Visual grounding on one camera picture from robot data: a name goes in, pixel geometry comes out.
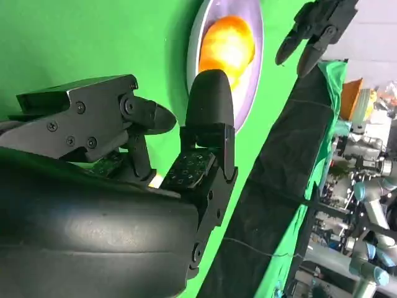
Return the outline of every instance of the black cloth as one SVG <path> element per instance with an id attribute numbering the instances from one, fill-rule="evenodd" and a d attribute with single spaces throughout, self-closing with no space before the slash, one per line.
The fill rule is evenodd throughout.
<path id="1" fill-rule="evenodd" d="M 330 105 L 326 78 L 318 67 L 296 81 L 256 158 L 198 297 L 254 296 L 270 258 L 238 242 L 274 253 L 298 209 L 274 191 L 304 195 L 333 117 Z"/>

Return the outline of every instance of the orange fruit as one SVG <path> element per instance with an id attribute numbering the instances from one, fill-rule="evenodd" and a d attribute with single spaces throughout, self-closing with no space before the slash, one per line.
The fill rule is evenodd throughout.
<path id="1" fill-rule="evenodd" d="M 255 42 L 249 25 L 237 16 L 224 17 L 216 21 L 204 36 L 199 72 L 221 69 L 234 89 L 254 55 Z"/>

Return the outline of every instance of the bolt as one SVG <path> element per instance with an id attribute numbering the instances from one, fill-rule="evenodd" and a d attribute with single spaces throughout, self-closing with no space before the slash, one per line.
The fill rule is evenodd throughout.
<path id="1" fill-rule="evenodd" d="M 55 121 L 49 121 L 49 123 L 47 123 L 47 129 L 54 132 L 58 129 L 58 124 Z"/>
<path id="2" fill-rule="evenodd" d="M 66 144 L 70 147 L 73 147 L 74 144 L 76 143 L 75 139 L 73 136 L 68 136 L 68 138 L 66 139 Z"/>
<path id="3" fill-rule="evenodd" d="M 200 260 L 200 258 L 202 257 L 202 251 L 201 251 L 201 243 L 198 242 L 194 245 L 194 249 L 193 249 L 193 262 L 197 262 Z"/>
<path id="4" fill-rule="evenodd" d="M 95 147 L 97 146 L 97 139 L 94 137 L 88 138 L 87 146 L 90 149 L 95 149 Z"/>
<path id="5" fill-rule="evenodd" d="M 326 33 L 327 33 L 328 35 L 334 35 L 334 34 L 336 33 L 336 28 L 335 28 L 334 26 L 329 26 L 329 27 L 326 29 Z"/>
<path id="6" fill-rule="evenodd" d="M 133 110 L 134 110 L 133 101 L 131 99 L 128 99 L 125 102 L 125 111 L 127 112 L 128 115 L 131 115 L 133 113 Z"/>
<path id="7" fill-rule="evenodd" d="M 138 82 L 137 81 L 132 82 L 132 84 L 130 85 L 130 89 L 131 90 L 137 90 L 138 89 Z"/>
<path id="8" fill-rule="evenodd" d="M 76 103 L 76 109 L 77 114 L 84 114 L 84 112 L 86 111 L 86 106 L 81 101 L 78 101 Z"/>

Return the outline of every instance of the wire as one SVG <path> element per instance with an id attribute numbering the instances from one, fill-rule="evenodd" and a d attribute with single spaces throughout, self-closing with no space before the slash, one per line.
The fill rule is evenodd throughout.
<path id="1" fill-rule="evenodd" d="M 268 256 L 268 257 L 270 257 L 270 258 L 282 258 L 282 257 L 284 257 L 284 256 L 290 256 L 291 258 L 295 258 L 295 257 L 297 257 L 297 256 L 300 257 L 300 258 L 302 258 L 302 259 L 305 258 L 305 257 L 303 257 L 302 255 L 300 255 L 299 253 L 295 253 L 294 255 L 290 255 L 289 253 L 284 253 L 284 254 L 282 254 L 282 255 L 271 254 L 271 253 L 265 253 L 265 252 L 263 252 L 263 251 L 261 251 L 261 250 L 258 250 L 257 248 L 254 248 L 253 246 L 251 246 L 251 245 L 249 245 L 249 244 L 247 244 L 247 243 L 245 243 L 245 242 L 242 242 L 242 241 L 240 241 L 240 240 L 237 240 L 237 239 L 234 239 L 234 238 L 229 238 L 229 237 L 224 237 L 223 239 L 224 239 L 224 240 L 233 241 L 233 242 L 239 243 L 239 244 L 241 244 L 241 245 L 244 245 L 245 247 L 248 247 L 249 249 L 255 251 L 256 253 L 259 253 L 259 254 L 264 255 L 264 256 Z"/>

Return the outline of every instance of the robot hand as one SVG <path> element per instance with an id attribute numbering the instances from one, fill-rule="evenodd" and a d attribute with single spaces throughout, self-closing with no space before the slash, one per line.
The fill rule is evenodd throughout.
<path id="1" fill-rule="evenodd" d="M 175 118 L 136 88 L 118 76 L 19 96 L 25 114 L 0 128 L 0 296 L 174 297 L 197 274 L 238 175 L 228 79 L 196 77 L 160 189 L 145 134 Z"/>
<path id="2" fill-rule="evenodd" d="M 354 18 L 358 0 L 316 0 L 306 3 L 295 25 L 281 44 L 275 62 L 282 64 L 298 48 L 302 40 L 308 43 L 300 57 L 298 76 L 306 76 L 325 53 L 329 44 L 338 42 Z"/>

